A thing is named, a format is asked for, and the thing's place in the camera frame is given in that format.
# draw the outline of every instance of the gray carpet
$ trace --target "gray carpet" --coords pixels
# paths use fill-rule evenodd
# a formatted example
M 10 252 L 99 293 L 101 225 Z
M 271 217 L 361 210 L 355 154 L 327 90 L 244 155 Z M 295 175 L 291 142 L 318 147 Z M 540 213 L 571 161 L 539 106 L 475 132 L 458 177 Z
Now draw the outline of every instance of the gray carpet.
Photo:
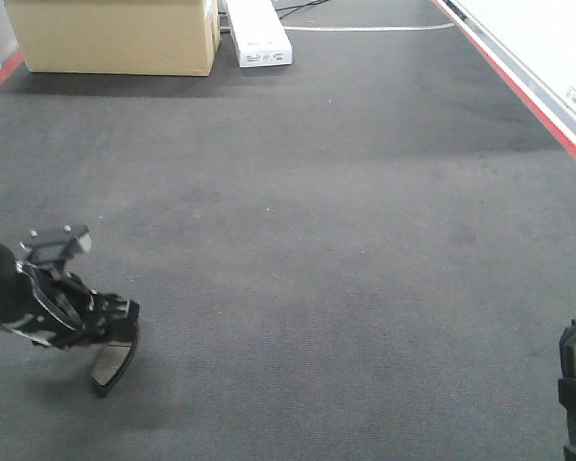
M 286 23 L 448 22 L 356 3 Z M 96 350 L 0 332 L 0 461 L 562 459 L 576 163 L 456 28 L 289 37 L 0 89 L 0 238 L 86 223 L 71 269 L 142 304 L 106 400 Z

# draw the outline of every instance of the red stripe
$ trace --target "red stripe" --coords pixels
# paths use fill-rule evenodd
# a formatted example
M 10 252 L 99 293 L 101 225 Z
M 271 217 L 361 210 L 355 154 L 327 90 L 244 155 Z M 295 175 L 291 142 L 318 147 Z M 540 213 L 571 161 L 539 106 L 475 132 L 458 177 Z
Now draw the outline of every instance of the red stripe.
M 0 85 L 3 84 L 12 72 L 19 67 L 19 64 L 23 62 L 23 54 L 20 51 L 17 51 L 14 55 L 12 55 L 2 66 L 0 69 Z
M 445 5 L 443 5 L 443 1 L 442 0 L 434 0 L 434 1 L 438 4 L 438 7 L 440 7 L 442 11 L 446 12 L 446 15 L 448 15 L 450 19 L 452 19 L 457 24 L 457 26 L 459 26 L 459 29 L 461 29 L 465 37 L 480 52 L 480 54 L 485 58 L 485 60 L 487 60 L 487 62 L 491 65 L 491 67 L 494 69 L 497 75 L 501 77 L 501 79 L 506 83 L 506 85 L 509 86 L 512 89 L 512 91 L 516 94 L 516 96 L 518 96 L 518 98 L 525 104 L 525 106 L 527 106 L 527 108 L 529 108 L 529 110 L 533 112 L 533 114 L 538 118 L 541 124 L 544 127 L 546 127 L 546 129 L 553 136 L 555 136 L 555 138 L 559 141 L 559 143 L 562 146 L 564 146 L 564 148 L 576 160 L 576 144 L 574 144 L 564 134 L 564 132 L 562 132 L 557 127 L 557 125 L 555 125 L 553 121 L 550 118 L 548 118 L 546 114 L 544 114 L 544 112 L 541 111 L 541 109 L 536 105 L 536 103 L 534 103 L 533 100 L 529 96 L 527 96 L 527 94 L 522 89 L 520 89 L 520 87 L 516 84 L 516 82 L 506 72 L 504 72 L 504 70 L 501 67 L 499 67 L 499 65 L 495 62 L 495 60 L 491 57 L 491 55 L 489 55 L 489 53 L 484 48 L 482 48 L 482 46 L 480 46 L 480 44 L 477 41 L 475 41 L 471 36 L 469 36 L 469 34 L 467 34 L 464 31 L 463 28 L 465 26 L 463 25 L 463 23 L 456 16 L 448 14 L 448 12 L 445 9 Z

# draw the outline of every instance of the black cable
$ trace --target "black cable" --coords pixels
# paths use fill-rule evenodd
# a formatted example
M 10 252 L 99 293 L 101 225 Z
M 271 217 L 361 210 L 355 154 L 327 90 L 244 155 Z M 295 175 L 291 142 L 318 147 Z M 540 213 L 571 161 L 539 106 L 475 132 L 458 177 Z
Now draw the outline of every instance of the black cable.
M 276 12 L 285 12 L 285 11 L 290 10 L 286 14 L 283 14 L 282 16 L 279 17 L 279 19 L 281 20 L 284 17 L 289 16 L 290 14 L 293 14 L 295 12 L 302 10 L 303 8 L 315 7 L 317 5 L 321 5 L 322 3 L 326 3 L 328 1 L 330 1 L 330 0 L 312 0 L 311 2 L 303 3 L 302 5 L 294 5 L 292 7 L 276 8 Z M 226 15 L 226 12 L 218 12 L 218 14 Z

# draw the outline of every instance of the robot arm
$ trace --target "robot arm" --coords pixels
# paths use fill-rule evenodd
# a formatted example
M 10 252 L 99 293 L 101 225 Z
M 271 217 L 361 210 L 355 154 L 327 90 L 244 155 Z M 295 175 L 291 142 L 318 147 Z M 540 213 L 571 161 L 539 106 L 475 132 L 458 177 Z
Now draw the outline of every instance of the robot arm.
M 32 231 L 17 261 L 0 243 L 0 327 L 59 349 L 102 343 L 92 384 L 104 397 L 130 364 L 138 337 L 137 303 L 97 293 L 64 270 L 91 248 L 86 226 Z

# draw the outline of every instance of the white device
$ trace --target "white device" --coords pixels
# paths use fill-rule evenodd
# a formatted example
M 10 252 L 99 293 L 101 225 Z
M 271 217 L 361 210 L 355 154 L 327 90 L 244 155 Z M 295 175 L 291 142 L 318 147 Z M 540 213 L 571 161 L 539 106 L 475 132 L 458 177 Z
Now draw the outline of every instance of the white device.
M 292 44 L 271 0 L 224 0 L 239 67 L 292 64 Z

